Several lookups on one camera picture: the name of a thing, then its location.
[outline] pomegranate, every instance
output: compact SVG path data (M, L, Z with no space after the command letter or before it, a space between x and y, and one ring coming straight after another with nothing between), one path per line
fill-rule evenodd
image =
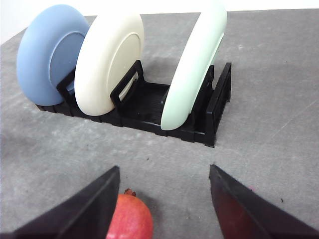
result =
M115 211L106 239L151 239L153 222L148 207L126 189L118 195Z

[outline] plastic dish rack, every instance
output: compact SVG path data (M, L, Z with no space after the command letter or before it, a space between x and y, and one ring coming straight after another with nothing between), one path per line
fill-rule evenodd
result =
M231 63L227 63L216 84L212 88L214 66L210 66L198 92L193 109L185 123L174 130L162 130L160 119L169 90L169 85L149 83L144 80L141 62L136 61L126 75L111 92L115 109L102 116L88 116L76 104L75 95L69 94L66 87L74 81L75 69L57 86L64 102L54 106L38 106L42 111L61 113L70 117L81 117L96 122L111 123L115 126L130 127L161 136L172 136L184 141L204 143L214 147L216 132L226 102L231 97ZM137 73L129 92L121 101L119 94Z

